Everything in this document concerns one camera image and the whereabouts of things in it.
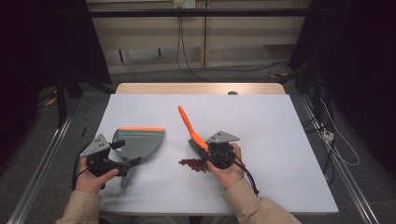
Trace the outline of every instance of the white table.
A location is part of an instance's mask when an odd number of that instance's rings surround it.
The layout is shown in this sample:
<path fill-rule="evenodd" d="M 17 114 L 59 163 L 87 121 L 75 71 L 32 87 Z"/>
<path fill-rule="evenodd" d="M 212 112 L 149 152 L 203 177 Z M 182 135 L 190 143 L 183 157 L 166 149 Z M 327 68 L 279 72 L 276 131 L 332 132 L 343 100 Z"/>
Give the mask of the white table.
<path fill-rule="evenodd" d="M 121 126 L 164 127 L 163 143 L 134 168 L 127 190 L 114 178 L 101 191 L 101 212 L 123 215 L 230 215 L 223 190 L 210 173 L 178 163 L 198 158 L 178 113 L 182 105 L 203 138 L 218 130 L 241 138 L 243 160 L 259 196 L 270 197 L 294 214 L 338 212 L 291 100 L 286 94 L 114 94 L 97 133 L 112 139 Z M 110 158 L 121 158 L 111 152 Z"/>

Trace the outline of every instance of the aluminum rail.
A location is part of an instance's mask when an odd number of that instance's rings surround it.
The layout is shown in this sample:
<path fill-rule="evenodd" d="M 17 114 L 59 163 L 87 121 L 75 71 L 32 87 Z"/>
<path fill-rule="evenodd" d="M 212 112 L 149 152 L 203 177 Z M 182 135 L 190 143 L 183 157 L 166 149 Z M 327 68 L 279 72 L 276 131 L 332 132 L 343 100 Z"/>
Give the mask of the aluminum rail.
<path fill-rule="evenodd" d="M 52 140 L 43 156 L 43 159 L 35 170 L 35 174 L 31 178 L 28 186 L 14 208 L 14 211 L 12 212 L 7 224 L 22 224 L 26 219 L 77 108 L 78 104 L 72 109 L 64 124 L 60 128 L 56 129 L 55 134 L 53 135 Z"/>
<path fill-rule="evenodd" d="M 319 125 L 317 119 L 315 119 L 314 113 L 311 110 L 313 106 L 310 100 L 307 97 L 301 96 L 301 101 L 303 102 L 304 108 L 309 118 L 312 119 L 315 128 L 318 129 L 319 127 L 322 127 L 322 125 Z M 339 153 L 336 147 L 331 149 L 331 146 L 327 141 L 324 140 L 322 141 L 324 142 L 328 153 L 330 153 L 330 150 L 334 150 L 336 153 Z M 335 169 L 337 170 L 338 174 L 341 176 L 341 179 L 343 180 L 344 185 L 346 186 L 346 189 L 352 198 L 352 201 L 355 203 L 357 209 L 361 213 L 361 217 L 364 220 L 364 223 L 379 224 L 380 221 L 376 217 L 373 207 L 370 205 L 370 202 L 367 200 L 366 196 L 359 187 L 352 173 L 350 173 L 349 169 L 347 168 L 347 165 L 341 162 L 340 160 L 338 160 L 338 158 L 334 155 L 334 153 L 332 153 L 331 158 Z"/>

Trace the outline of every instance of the hand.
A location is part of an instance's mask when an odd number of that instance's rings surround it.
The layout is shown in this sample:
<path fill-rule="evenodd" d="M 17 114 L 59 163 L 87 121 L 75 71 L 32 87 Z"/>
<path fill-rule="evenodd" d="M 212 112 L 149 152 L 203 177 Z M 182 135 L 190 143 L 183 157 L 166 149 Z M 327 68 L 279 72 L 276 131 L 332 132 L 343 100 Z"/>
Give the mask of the hand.
<path fill-rule="evenodd" d="M 231 147 L 235 152 L 235 156 L 242 160 L 241 148 L 236 143 L 231 143 Z M 220 184 L 223 186 L 225 190 L 227 190 L 236 182 L 238 182 L 239 180 L 245 177 L 245 172 L 235 164 L 224 170 L 217 168 L 210 161 L 208 161 L 206 164 L 210 172 L 212 172 L 218 177 Z"/>
<path fill-rule="evenodd" d="M 96 176 L 91 174 L 91 172 L 87 169 L 87 158 L 81 157 L 78 162 L 78 174 L 81 171 L 81 175 L 78 176 L 77 183 L 76 183 L 76 190 L 83 191 L 87 193 L 95 193 L 97 194 L 100 188 L 114 176 L 119 173 L 118 169 L 110 170 L 109 172 L 105 173 L 101 176 Z"/>

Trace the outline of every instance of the sleeve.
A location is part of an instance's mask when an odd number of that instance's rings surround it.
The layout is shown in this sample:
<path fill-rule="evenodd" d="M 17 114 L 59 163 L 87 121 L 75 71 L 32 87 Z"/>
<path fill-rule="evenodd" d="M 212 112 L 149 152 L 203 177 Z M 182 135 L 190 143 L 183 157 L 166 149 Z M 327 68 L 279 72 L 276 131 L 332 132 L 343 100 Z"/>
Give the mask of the sleeve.
<path fill-rule="evenodd" d="M 102 196 L 99 194 L 73 191 L 64 209 L 64 215 L 56 224 L 97 224 L 101 201 Z"/>
<path fill-rule="evenodd" d="M 291 213 L 269 198 L 258 198 L 253 189 L 242 179 L 227 189 L 224 200 L 235 211 L 239 223 L 300 223 Z"/>

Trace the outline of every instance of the metal bracket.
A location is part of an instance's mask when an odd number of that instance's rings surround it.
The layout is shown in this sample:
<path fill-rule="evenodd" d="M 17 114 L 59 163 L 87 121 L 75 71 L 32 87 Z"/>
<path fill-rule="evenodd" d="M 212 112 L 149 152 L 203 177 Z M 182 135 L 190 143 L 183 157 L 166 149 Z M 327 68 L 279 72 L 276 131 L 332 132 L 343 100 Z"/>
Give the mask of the metal bracket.
<path fill-rule="evenodd" d="M 218 131 L 217 133 L 213 134 L 212 136 L 206 139 L 206 141 L 210 143 L 226 143 L 226 142 L 234 142 L 239 140 L 240 140 L 239 137 L 232 135 L 230 133 L 225 133 L 223 131 Z"/>
<path fill-rule="evenodd" d="M 80 157 L 87 157 L 91 154 L 109 149 L 111 145 L 107 142 L 102 134 L 99 134 L 93 141 L 85 148 L 84 151 L 79 155 Z"/>

